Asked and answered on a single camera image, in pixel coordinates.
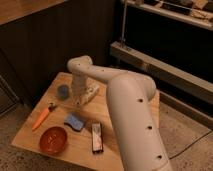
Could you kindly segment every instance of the small box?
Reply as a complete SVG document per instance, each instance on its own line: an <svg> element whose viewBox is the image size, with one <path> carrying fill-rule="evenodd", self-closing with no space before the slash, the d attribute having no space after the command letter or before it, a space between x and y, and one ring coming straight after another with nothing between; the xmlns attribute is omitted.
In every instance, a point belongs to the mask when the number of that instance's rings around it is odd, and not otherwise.
<svg viewBox="0 0 213 171"><path fill-rule="evenodd" d="M101 123L92 124L92 152L94 154L103 152L103 140L101 129L102 129Z"/></svg>

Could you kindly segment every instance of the blue sponge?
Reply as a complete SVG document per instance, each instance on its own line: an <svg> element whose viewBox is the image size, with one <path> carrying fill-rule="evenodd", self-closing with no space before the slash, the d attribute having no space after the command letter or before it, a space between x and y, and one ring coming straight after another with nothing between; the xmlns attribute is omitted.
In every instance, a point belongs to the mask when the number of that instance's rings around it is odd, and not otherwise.
<svg viewBox="0 0 213 171"><path fill-rule="evenodd" d="M75 113L71 113L64 120L64 124L69 125L74 131L80 132L85 125L86 120Z"/></svg>

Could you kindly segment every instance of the dark wall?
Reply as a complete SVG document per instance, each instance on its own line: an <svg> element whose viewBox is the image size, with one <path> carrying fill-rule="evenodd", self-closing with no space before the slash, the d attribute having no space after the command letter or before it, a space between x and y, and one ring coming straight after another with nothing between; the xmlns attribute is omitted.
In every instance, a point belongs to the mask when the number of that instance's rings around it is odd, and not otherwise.
<svg viewBox="0 0 213 171"><path fill-rule="evenodd" d="M126 44L213 82L213 31L129 7Z"/></svg>
<svg viewBox="0 0 213 171"><path fill-rule="evenodd" d="M107 65L115 4L68 1L0 26L0 58L8 63L0 71L8 78L16 75L11 85L22 89L16 93L34 105L72 57L87 54L95 64Z"/></svg>

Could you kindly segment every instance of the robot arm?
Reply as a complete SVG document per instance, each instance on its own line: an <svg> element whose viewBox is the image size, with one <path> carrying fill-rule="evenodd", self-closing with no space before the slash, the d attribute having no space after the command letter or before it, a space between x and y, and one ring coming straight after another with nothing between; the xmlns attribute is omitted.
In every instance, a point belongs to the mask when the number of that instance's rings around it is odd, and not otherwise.
<svg viewBox="0 0 213 171"><path fill-rule="evenodd" d="M88 56L69 60L67 67L74 77L72 87L80 85L81 93L86 76L107 84L107 106L125 170L172 170L148 106L156 90L150 77L94 66Z"/></svg>

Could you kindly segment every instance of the wall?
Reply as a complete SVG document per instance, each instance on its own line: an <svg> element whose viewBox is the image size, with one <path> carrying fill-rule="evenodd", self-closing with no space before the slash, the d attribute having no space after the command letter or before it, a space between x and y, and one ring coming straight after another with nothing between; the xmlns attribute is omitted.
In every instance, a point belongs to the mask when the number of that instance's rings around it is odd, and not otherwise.
<svg viewBox="0 0 213 171"><path fill-rule="evenodd" d="M90 55L109 63L116 0L67 1L0 26L0 48L24 98L35 105L68 59Z"/></svg>

